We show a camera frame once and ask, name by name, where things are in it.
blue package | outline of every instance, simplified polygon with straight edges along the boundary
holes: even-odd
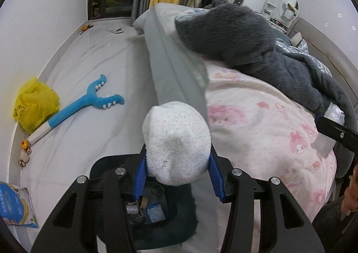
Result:
[[[152,223],[157,223],[165,220],[165,215],[160,204],[147,206],[147,214]]]
[[[26,188],[0,182],[0,217],[7,225],[38,228]]]

blue and white stick toy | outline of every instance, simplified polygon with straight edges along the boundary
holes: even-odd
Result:
[[[107,109],[112,105],[119,103],[121,105],[124,104],[124,99],[119,94],[115,94],[114,96],[109,97],[97,97],[96,91],[100,89],[105,83],[107,78],[102,74],[101,77],[91,83],[87,88],[87,93],[66,106],[64,109],[60,110],[57,114],[51,117],[47,122],[41,125],[35,132],[33,132],[29,138],[24,140],[21,143],[24,151],[21,152],[19,164],[21,167],[25,166],[25,163],[28,162],[28,155],[31,153],[30,147],[35,144],[39,139],[41,139],[44,135],[46,135],[49,131],[51,131],[54,127],[60,124],[62,121],[73,115],[75,112],[80,110],[85,106],[92,105],[98,109]]]

gray blanket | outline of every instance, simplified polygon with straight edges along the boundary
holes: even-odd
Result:
[[[345,126],[358,130],[353,105],[342,86],[306,55],[284,53],[275,46],[273,29],[250,8],[225,4],[191,9],[176,17],[175,27],[189,49],[267,82],[315,115],[324,114],[332,102],[345,113]],[[334,152],[336,177],[343,177],[354,154],[339,143]]]

beige headboard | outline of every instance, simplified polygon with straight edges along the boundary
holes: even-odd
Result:
[[[331,70],[332,76],[345,89],[358,114],[357,68],[330,39],[302,18],[297,19],[287,36],[292,38],[297,32],[307,41],[309,53]]]

sock ball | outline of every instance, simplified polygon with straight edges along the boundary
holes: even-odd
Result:
[[[172,101],[152,107],[142,132],[148,175],[160,183],[191,183],[207,171],[210,131],[201,114],[190,105]]]

